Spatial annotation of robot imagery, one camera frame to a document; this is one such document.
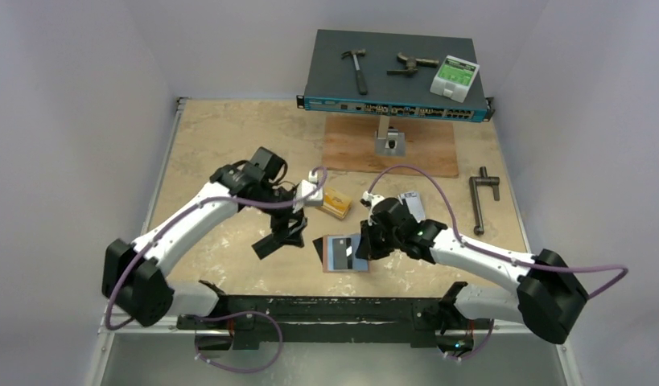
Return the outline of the pink leather card holder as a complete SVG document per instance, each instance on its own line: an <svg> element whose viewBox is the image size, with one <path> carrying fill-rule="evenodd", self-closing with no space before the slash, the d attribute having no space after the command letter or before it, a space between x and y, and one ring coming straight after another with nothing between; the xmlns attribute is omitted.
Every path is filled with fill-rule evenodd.
<svg viewBox="0 0 659 386"><path fill-rule="evenodd" d="M369 263L356 255L360 235L324 236L320 256L325 273L367 273Z"/></svg>

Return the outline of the black VIP card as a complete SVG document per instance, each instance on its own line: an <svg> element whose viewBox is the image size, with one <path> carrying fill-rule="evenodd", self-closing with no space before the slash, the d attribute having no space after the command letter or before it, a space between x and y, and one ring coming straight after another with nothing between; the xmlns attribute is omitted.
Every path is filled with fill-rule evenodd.
<svg viewBox="0 0 659 386"><path fill-rule="evenodd" d="M330 240L332 247L331 269L332 270L352 270L354 256L352 252L351 237L333 237Z"/></svg>

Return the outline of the single black card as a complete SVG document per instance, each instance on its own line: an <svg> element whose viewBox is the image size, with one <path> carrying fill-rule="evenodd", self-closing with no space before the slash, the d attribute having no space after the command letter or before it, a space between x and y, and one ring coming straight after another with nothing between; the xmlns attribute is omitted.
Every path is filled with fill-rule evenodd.
<svg viewBox="0 0 659 386"><path fill-rule="evenodd" d="M252 244L252 249L259 260L263 260L283 246L283 238L280 235L270 233L259 241Z"/></svg>
<svg viewBox="0 0 659 386"><path fill-rule="evenodd" d="M323 237L318 237L318 238L314 239L314 240L312 241L312 244L313 244L313 247L314 247L316 253L318 254L319 259L322 260L322 259L323 259L323 254L324 254L324 249L323 249L323 247L324 247L324 241L323 241Z"/></svg>

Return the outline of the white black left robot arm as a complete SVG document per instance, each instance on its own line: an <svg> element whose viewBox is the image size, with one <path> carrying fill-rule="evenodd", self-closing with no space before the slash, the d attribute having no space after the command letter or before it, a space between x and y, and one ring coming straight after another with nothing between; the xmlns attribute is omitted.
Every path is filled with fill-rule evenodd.
<svg viewBox="0 0 659 386"><path fill-rule="evenodd" d="M292 188L282 186L287 162L265 147L249 160L218 168L195 197L156 228L132 241L116 239L105 250L101 292L107 298L103 323L115 331L113 308L128 315L128 322L152 326L168 314L194 315L209 329L225 324L228 307L219 302L212 284L180 286L167 280L171 271L211 230L246 207L270 218L270 233L253 243L259 259L283 246L304 246L305 207L322 203L326 170L311 169Z"/></svg>

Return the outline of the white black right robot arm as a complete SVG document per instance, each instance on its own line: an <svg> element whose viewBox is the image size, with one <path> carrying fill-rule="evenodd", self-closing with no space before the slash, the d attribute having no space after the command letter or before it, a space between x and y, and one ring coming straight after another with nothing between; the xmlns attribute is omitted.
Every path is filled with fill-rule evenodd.
<svg viewBox="0 0 659 386"><path fill-rule="evenodd" d="M471 244L444 223L416 220L396 198L364 193L360 202L368 217L360 223L356 257L375 261L399 251L494 283L492 288L463 285L442 302L439 315L448 326L479 318L515 322L546 342L562 344L589 300L575 271L553 251L533 255Z"/></svg>

